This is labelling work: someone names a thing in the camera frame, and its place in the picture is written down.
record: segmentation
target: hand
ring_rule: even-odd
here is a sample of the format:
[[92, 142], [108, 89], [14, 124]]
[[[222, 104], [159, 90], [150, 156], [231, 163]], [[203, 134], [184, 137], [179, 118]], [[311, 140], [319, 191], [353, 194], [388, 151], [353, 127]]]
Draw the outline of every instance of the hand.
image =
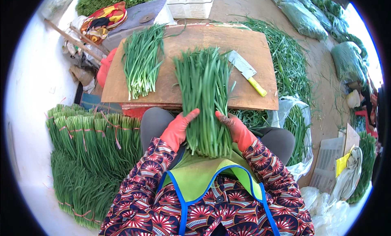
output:
[[160, 139], [165, 141], [173, 151], [177, 152], [179, 145], [183, 143], [186, 138], [186, 127], [189, 125], [190, 121], [198, 116], [198, 114], [198, 108], [191, 111], [186, 117], [183, 117], [183, 112], [179, 113], [179, 115], [170, 122], [166, 130], [164, 130]]
[[220, 111], [215, 112], [216, 117], [227, 125], [231, 130], [232, 141], [238, 144], [238, 149], [244, 152], [257, 139], [254, 134], [247, 129], [241, 120], [235, 115], [228, 113], [228, 117], [223, 115]]

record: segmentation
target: scallion bundle tied with red string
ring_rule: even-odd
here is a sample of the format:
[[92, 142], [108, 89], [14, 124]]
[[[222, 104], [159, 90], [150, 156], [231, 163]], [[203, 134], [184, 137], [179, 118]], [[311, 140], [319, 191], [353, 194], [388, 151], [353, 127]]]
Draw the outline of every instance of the scallion bundle tied with red string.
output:
[[121, 181], [142, 156], [140, 122], [76, 104], [58, 104], [46, 117], [59, 207], [78, 224], [99, 229]]

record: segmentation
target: colorful cloth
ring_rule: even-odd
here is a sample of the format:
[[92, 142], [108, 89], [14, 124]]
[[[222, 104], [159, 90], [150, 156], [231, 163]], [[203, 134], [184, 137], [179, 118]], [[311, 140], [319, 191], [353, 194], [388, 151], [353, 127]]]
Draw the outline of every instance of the colorful cloth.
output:
[[81, 33], [99, 45], [110, 30], [126, 20], [125, 2], [102, 8], [86, 18], [80, 28]]
[[[174, 185], [169, 183], [156, 194], [176, 155], [163, 140], [152, 139], [122, 182], [100, 235], [178, 235], [182, 208]], [[298, 185], [281, 161], [259, 140], [242, 155], [265, 185], [265, 199], [280, 234], [315, 235]], [[273, 235], [263, 205], [229, 175], [218, 175], [204, 197], [188, 207], [184, 235], [210, 236], [221, 225], [232, 236]]]

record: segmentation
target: knife blade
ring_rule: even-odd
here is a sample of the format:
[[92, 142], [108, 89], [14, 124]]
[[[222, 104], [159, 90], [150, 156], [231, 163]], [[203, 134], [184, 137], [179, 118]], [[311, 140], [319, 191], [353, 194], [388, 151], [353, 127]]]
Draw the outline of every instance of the knife blade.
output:
[[250, 82], [250, 84], [257, 90], [262, 96], [266, 96], [267, 92], [263, 89], [258, 82], [253, 78], [257, 71], [235, 50], [227, 55], [228, 61], [233, 64], [235, 68], [242, 73], [242, 75]]

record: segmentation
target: concrete floor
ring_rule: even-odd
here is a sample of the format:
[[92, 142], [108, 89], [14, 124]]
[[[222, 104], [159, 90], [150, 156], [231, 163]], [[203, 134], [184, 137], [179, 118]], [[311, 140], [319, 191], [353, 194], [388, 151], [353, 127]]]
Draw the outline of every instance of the concrete floor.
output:
[[349, 121], [349, 108], [345, 95], [339, 90], [334, 61], [330, 50], [337, 44], [334, 39], [319, 42], [300, 35], [292, 27], [286, 16], [272, 0], [214, 0], [209, 18], [222, 22], [244, 20], [242, 17], [227, 14], [246, 15], [260, 20], [272, 22], [279, 29], [297, 39], [300, 45], [308, 50], [308, 78], [312, 81], [314, 98], [312, 109], [311, 135], [314, 161], [310, 172], [302, 177], [300, 187], [308, 186], [315, 167], [320, 141], [337, 137], [338, 126], [346, 126]]

